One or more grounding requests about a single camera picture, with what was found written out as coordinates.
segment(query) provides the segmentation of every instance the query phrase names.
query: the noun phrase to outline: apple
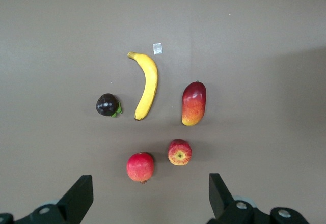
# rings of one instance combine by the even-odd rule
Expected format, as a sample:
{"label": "apple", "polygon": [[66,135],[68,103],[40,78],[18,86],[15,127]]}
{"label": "apple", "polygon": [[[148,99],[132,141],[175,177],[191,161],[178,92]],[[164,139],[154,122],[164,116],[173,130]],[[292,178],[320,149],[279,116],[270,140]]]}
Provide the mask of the apple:
{"label": "apple", "polygon": [[199,81],[189,84],[182,95],[182,123],[194,126],[204,117],[206,87]]}
{"label": "apple", "polygon": [[192,157],[192,149],[186,140],[175,139],[168,150],[169,161],[174,165],[186,165]]}
{"label": "apple", "polygon": [[133,154],[127,162],[127,174],[130,179],[145,184],[154,172],[154,160],[148,153]]}

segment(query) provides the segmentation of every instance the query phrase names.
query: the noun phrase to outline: banana stem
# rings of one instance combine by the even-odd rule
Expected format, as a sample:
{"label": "banana stem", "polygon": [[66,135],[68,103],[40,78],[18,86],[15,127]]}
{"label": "banana stem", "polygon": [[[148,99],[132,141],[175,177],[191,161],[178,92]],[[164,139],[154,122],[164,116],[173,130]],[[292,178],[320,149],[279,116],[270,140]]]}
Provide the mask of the banana stem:
{"label": "banana stem", "polygon": [[136,53],[135,52],[129,52],[128,54],[127,54],[127,56],[128,56],[128,58],[130,58],[130,59],[135,59],[135,56],[136,56]]}

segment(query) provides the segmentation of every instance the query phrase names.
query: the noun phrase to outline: banana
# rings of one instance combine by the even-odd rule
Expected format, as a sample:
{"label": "banana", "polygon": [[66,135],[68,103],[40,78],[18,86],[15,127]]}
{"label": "banana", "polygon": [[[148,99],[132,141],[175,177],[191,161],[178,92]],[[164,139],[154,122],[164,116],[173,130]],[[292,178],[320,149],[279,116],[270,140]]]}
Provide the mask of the banana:
{"label": "banana", "polygon": [[129,52],[128,58],[135,60],[145,74],[145,88],[134,113],[137,121],[146,117],[151,109],[157,89],[158,73],[154,60],[143,53]]}

